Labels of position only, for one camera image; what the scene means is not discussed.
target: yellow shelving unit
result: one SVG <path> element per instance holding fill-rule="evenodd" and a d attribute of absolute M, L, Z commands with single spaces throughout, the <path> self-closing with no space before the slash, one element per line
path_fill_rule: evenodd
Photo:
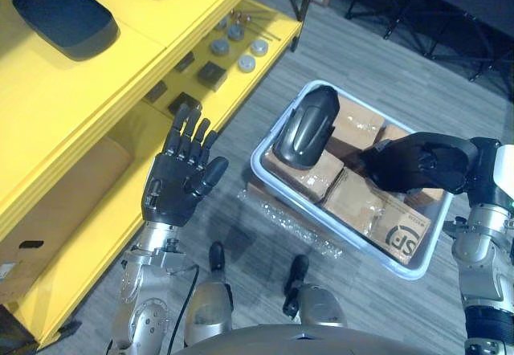
<path fill-rule="evenodd" d="M 98 1 L 121 35 L 77 63 L 0 0 L 0 240 L 241 0 Z"/>
<path fill-rule="evenodd" d="M 242 41 L 229 40 L 230 51 L 228 55 L 224 56 L 213 55 L 210 51 L 210 43 L 215 39 L 226 39 L 226 30 L 212 30 L 205 36 L 192 50 L 195 57 L 194 63 L 183 72 L 172 70 L 163 78 L 169 90 L 153 105 L 167 116 L 171 117 L 168 110 L 169 104 L 181 92 L 185 92 L 200 101 L 202 114 L 213 121 L 216 129 L 220 129 L 238 105 L 244 101 L 251 89 L 275 63 L 300 29 L 300 22 L 291 20 L 288 16 L 253 0 L 243 0 L 235 8 L 236 10 L 261 10 L 263 13 L 255 15 L 266 18 L 266 20 L 259 20 L 257 23 L 264 27 L 264 30 L 250 24 L 249 27 L 252 30 L 260 31 L 260 33 L 246 30 Z M 280 38 L 280 40 L 265 39 L 269 45 L 268 53 L 265 56 L 254 56 L 255 70 L 253 72 L 241 72 L 237 65 L 239 57 L 245 54 L 251 55 L 251 43 L 255 39 L 270 38 L 269 33 Z M 207 61 L 212 61 L 227 70 L 228 77 L 216 92 L 201 85 L 197 80 L 199 70 Z"/>

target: yellow shelf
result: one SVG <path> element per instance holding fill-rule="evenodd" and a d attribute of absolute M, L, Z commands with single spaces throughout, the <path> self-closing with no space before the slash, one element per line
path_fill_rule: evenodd
<path fill-rule="evenodd" d="M 0 0 L 0 240 L 240 0 L 98 0 L 120 37 L 73 62 Z"/>
<path fill-rule="evenodd" d="M 241 7 L 267 9 L 247 1 Z M 156 106 L 139 102 L 108 132 L 134 156 L 134 162 L 67 241 L 30 291 L 22 299 L 7 305 L 16 319 L 32 333 L 40 348 L 59 338 L 58 329 L 141 225 L 140 202 L 146 174 L 153 156 L 161 150 L 171 123 L 171 116 L 159 110 L 173 99 L 175 88 L 190 86 L 192 93 L 202 101 L 203 114 L 212 120 L 212 127 L 219 130 L 291 42 L 300 24 L 269 11 L 274 17 L 269 29 L 282 40 L 270 42 L 268 54 L 257 59 L 257 68 L 251 74 L 243 74 L 236 69 L 234 60 L 229 61 L 232 56 L 237 59 L 237 54 L 246 51 L 248 41 L 252 39 L 247 33 L 245 42 L 233 46 L 233 54 L 225 60 L 216 59 L 229 70 L 228 78 L 218 92 L 207 91 L 196 84 L 194 70 L 207 58 L 214 57 L 207 50 L 210 39 L 219 35 L 213 33 L 211 35 L 214 36 L 210 35 L 194 48 L 198 57 L 190 70 L 183 74 L 171 72 L 166 76 L 169 86 L 168 78 L 178 85 L 162 96 Z"/>
<path fill-rule="evenodd" d="M 132 154 L 133 163 L 30 291 L 6 306 L 42 347 L 56 339 L 59 327 L 140 226 L 146 174 L 169 125 L 169 118 L 140 102 L 114 126 L 109 136 Z"/>
<path fill-rule="evenodd" d="M 261 31 L 261 35 L 246 30 L 244 39 L 240 42 L 229 40 L 230 52 L 228 55 L 215 56 L 210 52 L 210 43 L 215 39 L 226 38 L 226 30 L 211 31 L 193 49 L 195 61 L 183 72 L 172 70 L 163 80 L 168 86 L 168 91 L 161 96 L 153 105 L 167 116 L 171 117 L 168 106 L 181 93 L 185 92 L 199 100 L 202 104 L 202 112 L 213 120 L 213 126 L 220 129 L 235 109 L 243 102 L 248 93 L 265 75 L 271 65 L 277 60 L 280 54 L 297 35 L 300 24 L 291 20 L 288 16 L 272 10 L 252 0 L 243 0 L 236 7 L 238 10 L 262 10 L 264 14 L 258 14 L 271 20 L 259 20 L 258 24 L 265 27 L 260 30 L 255 25 L 250 25 L 253 30 Z M 267 40 L 270 38 L 266 31 L 276 35 L 281 40 Z M 264 39 L 269 45 L 268 53 L 265 56 L 255 58 L 255 70 L 244 73 L 238 69 L 238 59 L 241 55 L 251 55 L 250 45 L 255 39 Z M 227 78 L 217 92 L 204 87 L 197 81 L 198 71 L 207 61 L 212 61 L 227 70 Z"/>

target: sf logo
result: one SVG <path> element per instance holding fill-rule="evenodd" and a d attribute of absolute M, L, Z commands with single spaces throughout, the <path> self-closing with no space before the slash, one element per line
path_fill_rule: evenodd
<path fill-rule="evenodd" d="M 391 247 L 395 247 L 404 255 L 412 255 L 418 245 L 419 235 L 408 226 L 397 225 L 391 229 L 385 237 L 385 242 Z"/>

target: white plastic bin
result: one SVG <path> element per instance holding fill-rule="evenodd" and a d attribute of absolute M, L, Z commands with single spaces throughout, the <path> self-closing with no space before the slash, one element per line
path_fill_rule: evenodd
<path fill-rule="evenodd" d="M 398 122 L 387 114 L 378 111 L 369 104 L 359 100 L 355 96 L 348 94 L 343 89 L 338 88 L 337 86 L 334 86 L 333 84 L 323 80 L 314 80 L 302 88 L 298 96 L 291 102 L 282 116 L 273 125 L 270 132 L 260 142 L 257 149 L 254 150 L 253 154 L 251 155 L 251 168 L 254 171 L 254 174 L 264 182 L 272 194 L 278 198 L 281 198 L 291 208 L 299 211 L 313 222 L 316 222 L 322 226 L 326 226 L 329 230 L 351 243 L 357 249 L 360 249 L 367 255 L 374 257 L 384 267 L 395 273 L 397 276 L 405 280 L 420 279 L 425 275 L 426 269 L 430 263 L 430 259 L 434 254 L 435 244 L 437 243 L 439 234 L 443 228 L 444 219 L 447 215 L 453 194 L 445 192 L 443 199 L 440 202 L 434 202 L 429 206 L 419 210 L 421 214 L 431 220 L 430 229 L 426 232 L 425 238 L 421 242 L 421 245 L 416 250 L 416 253 L 410 262 L 407 265 L 404 265 L 392 259 L 386 253 L 380 251 L 372 243 L 369 243 L 364 237 L 355 232 L 349 225 L 345 224 L 337 218 L 334 218 L 330 213 L 324 211 L 320 207 L 312 204 L 309 200 L 294 191 L 287 184 L 277 178 L 273 173 L 269 172 L 263 167 L 263 156 L 270 148 L 270 146 L 275 142 L 275 139 L 279 135 L 280 130 L 288 120 L 292 109 L 298 106 L 300 101 L 308 92 L 318 88 L 321 85 L 331 86 L 332 88 L 335 88 L 342 96 L 351 99 L 358 104 L 380 114 L 385 118 L 385 124 L 395 124 L 398 127 L 406 130 L 408 133 L 414 133 L 414 130 L 405 126 L 401 122 Z"/>

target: robotic arm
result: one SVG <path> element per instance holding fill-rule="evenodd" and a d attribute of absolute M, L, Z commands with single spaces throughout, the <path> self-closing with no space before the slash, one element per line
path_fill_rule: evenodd
<path fill-rule="evenodd" d="M 228 167 L 224 157 L 207 163 L 218 134 L 211 131 L 203 141 L 210 122 L 204 119 L 194 133 L 199 118 L 198 110 L 182 105 L 162 152 L 153 160 L 141 200 L 143 230 L 122 262 L 121 302 L 109 355 L 161 351 L 170 321 L 172 277 L 191 269 L 177 249 L 178 230 Z"/>
<path fill-rule="evenodd" d="M 466 315 L 466 355 L 514 354 L 514 145 L 415 133 L 361 153 L 382 189 L 466 192 L 468 219 L 446 222 Z"/>

